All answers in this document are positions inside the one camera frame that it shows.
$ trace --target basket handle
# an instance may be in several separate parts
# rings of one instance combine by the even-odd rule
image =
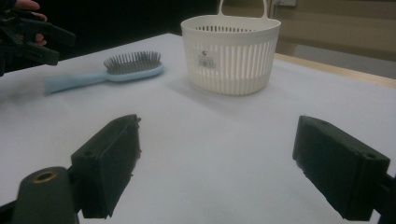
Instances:
[[[262,15],[263,19],[268,19],[267,17],[267,0],[262,0],[264,2],[264,14]],[[220,6],[219,6],[219,15],[220,16],[224,16],[224,14],[222,13],[222,4],[223,4],[224,0],[220,1]]]

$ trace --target human hand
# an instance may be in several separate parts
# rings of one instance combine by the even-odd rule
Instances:
[[[14,8],[22,9],[22,10],[39,10],[40,5],[32,0],[17,0],[15,2]],[[41,18],[41,20],[47,21],[46,15],[37,12],[32,12],[32,13],[33,15]],[[44,39],[44,36],[42,34],[35,35],[35,42],[40,46],[47,44],[47,41]]]

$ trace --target white surface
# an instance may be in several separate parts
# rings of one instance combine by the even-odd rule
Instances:
[[[44,76],[102,70],[106,58],[139,50],[158,50],[163,74],[44,93]],[[210,93],[191,84],[176,35],[5,74],[0,111],[0,204],[16,199],[30,173],[69,167],[71,154],[111,120],[142,119],[142,157],[114,216],[81,223],[347,223],[291,158],[300,115],[387,155],[396,173],[395,89],[275,60],[262,91]]]

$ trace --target hairbrush handle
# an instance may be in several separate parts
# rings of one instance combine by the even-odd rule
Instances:
[[[70,88],[85,86],[106,79],[106,71],[100,73],[87,73],[70,76],[44,77],[44,89],[48,93],[63,91]]]

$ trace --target basket slot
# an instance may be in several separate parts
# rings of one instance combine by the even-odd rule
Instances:
[[[256,30],[252,29],[244,29],[239,27],[229,27],[229,26],[200,26],[195,28],[200,31],[208,31],[208,32],[223,32],[223,33],[248,33],[254,32]]]

